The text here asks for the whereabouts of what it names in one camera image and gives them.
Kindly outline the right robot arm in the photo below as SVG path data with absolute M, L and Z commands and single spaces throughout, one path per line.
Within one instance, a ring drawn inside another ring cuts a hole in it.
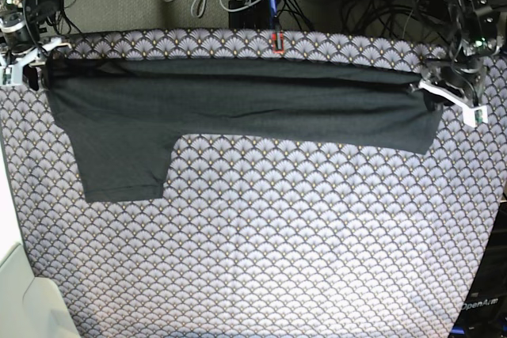
M 1 0 L 1 52 L 21 56 L 35 51 L 48 58 L 51 49 L 40 35 L 59 7 L 60 0 Z

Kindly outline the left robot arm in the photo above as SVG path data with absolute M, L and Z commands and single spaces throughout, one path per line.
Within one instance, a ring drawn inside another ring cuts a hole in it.
M 458 104 L 477 107 L 484 94 L 485 60 L 498 55 L 505 35 L 498 30 L 506 0 L 442 0 L 447 21 L 434 21 L 421 11 L 421 0 L 410 0 L 413 15 L 425 27 L 440 33 L 447 44 L 442 59 L 426 59 L 417 89 L 428 109 Z

